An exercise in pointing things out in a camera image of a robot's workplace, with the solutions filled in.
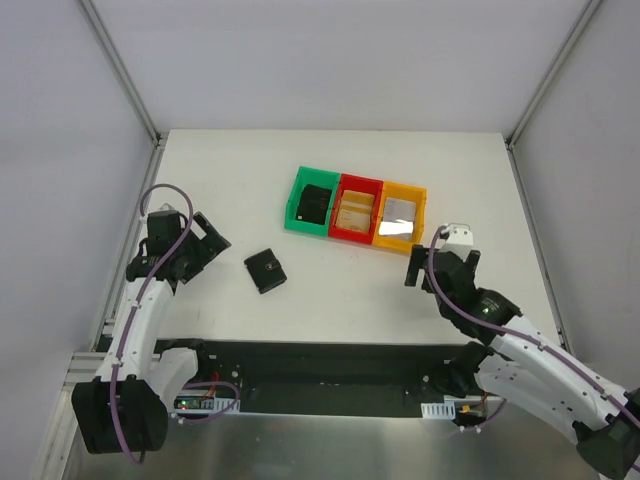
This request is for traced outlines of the black leather card holder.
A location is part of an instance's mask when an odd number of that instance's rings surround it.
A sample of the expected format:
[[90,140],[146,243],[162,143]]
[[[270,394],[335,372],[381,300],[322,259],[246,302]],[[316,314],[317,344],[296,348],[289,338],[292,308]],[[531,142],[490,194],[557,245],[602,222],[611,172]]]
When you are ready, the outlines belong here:
[[271,248],[247,257],[244,265],[260,294],[273,290],[287,280],[283,267]]

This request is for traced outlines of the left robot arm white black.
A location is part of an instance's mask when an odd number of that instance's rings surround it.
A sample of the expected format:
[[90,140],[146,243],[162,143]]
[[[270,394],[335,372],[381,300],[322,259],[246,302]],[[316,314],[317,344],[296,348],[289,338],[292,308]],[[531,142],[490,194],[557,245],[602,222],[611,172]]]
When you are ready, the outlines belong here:
[[91,454],[159,450],[182,388],[213,387],[219,377],[201,340],[173,340],[152,360],[160,326],[178,286],[200,274],[230,247],[200,212],[186,217],[159,210],[126,268],[124,300],[112,341],[89,381],[77,383],[71,402]]

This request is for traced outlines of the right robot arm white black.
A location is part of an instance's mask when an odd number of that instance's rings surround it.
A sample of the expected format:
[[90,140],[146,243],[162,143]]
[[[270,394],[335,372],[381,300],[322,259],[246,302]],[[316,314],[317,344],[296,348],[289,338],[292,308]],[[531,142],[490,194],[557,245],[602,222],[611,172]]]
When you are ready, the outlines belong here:
[[405,283],[436,298],[440,315],[470,337],[429,377],[443,395],[480,389],[529,412],[562,433],[581,458],[609,479],[639,460],[639,392],[606,380],[555,345],[495,290],[475,284],[480,253],[412,248]]

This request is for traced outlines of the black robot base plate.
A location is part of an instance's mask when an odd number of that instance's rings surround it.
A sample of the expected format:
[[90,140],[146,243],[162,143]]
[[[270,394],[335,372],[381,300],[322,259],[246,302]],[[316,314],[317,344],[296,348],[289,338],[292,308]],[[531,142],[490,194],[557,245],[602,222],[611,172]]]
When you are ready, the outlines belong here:
[[218,381],[242,413],[417,418],[460,345],[376,345],[201,339],[159,340],[155,353],[189,347],[195,379]]

